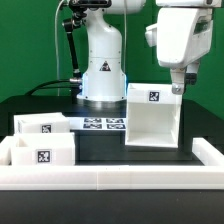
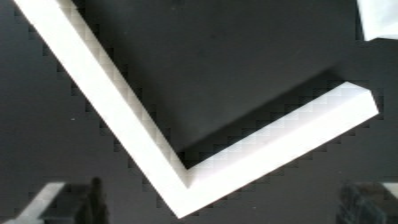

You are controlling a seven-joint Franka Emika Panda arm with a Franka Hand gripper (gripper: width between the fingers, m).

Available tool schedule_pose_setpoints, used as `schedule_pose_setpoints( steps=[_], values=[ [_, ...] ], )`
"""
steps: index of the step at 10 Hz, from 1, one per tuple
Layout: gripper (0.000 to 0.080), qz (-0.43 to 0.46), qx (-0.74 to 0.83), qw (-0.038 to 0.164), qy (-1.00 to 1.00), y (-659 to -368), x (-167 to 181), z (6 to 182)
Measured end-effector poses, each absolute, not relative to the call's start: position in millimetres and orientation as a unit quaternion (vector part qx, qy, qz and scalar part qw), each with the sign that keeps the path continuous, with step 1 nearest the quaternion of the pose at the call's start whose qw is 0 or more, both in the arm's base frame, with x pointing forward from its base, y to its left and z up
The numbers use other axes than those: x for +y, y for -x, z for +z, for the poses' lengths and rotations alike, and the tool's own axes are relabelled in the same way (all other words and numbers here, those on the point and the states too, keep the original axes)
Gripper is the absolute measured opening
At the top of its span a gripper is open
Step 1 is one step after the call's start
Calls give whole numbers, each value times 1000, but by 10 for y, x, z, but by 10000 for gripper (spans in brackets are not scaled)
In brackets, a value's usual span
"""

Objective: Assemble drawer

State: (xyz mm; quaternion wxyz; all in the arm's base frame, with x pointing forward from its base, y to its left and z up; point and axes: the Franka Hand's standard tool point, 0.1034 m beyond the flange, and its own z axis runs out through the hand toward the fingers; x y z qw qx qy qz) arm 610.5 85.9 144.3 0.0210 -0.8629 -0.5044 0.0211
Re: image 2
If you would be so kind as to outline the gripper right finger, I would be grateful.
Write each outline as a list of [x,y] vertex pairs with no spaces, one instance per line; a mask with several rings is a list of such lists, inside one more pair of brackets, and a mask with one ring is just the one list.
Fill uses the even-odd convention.
[[398,224],[398,182],[341,186],[336,224]]

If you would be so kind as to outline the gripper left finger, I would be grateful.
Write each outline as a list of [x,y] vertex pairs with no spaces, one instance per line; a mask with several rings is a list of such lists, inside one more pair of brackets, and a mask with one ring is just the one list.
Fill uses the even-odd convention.
[[101,179],[87,184],[50,182],[2,224],[110,224]]

